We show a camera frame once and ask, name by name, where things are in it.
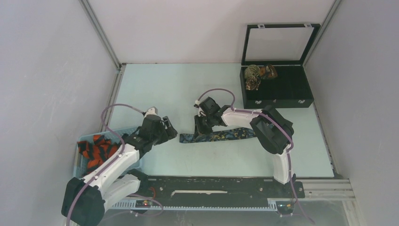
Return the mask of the blue floral necktie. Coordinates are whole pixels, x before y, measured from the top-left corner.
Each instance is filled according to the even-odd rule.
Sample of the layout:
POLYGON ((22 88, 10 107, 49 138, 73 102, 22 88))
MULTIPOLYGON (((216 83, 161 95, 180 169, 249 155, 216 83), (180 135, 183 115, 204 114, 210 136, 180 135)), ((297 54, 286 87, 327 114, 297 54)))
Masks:
POLYGON ((229 130, 215 131, 210 134, 180 134, 179 142, 182 144, 207 143, 217 141, 233 141, 255 138, 256 134, 252 129, 240 127, 229 130))

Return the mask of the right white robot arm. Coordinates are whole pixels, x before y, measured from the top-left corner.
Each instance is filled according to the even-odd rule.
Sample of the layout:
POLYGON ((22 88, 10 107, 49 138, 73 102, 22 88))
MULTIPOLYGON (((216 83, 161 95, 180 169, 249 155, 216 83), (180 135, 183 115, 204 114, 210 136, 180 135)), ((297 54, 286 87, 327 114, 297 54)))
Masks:
POLYGON ((214 99, 196 100, 198 114, 194 117, 194 139, 213 133, 216 126, 236 126, 253 130, 261 146, 273 155, 274 192, 285 197, 292 192, 293 177, 288 153, 293 148, 292 122, 285 119, 273 106, 264 109, 245 110, 230 105, 220 107, 214 99))

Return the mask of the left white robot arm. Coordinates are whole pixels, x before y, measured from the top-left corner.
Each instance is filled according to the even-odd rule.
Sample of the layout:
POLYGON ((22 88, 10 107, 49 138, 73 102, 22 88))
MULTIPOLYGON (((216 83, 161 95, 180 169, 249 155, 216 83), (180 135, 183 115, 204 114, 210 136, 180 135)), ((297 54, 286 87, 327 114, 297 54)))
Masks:
POLYGON ((100 167, 83 178, 73 177, 66 185, 61 213, 79 226, 96 226, 106 211, 119 200, 135 193, 147 194, 147 181, 128 174, 118 177, 148 153, 153 146, 177 136, 169 118, 147 113, 138 131, 121 139, 121 145, 100 167))

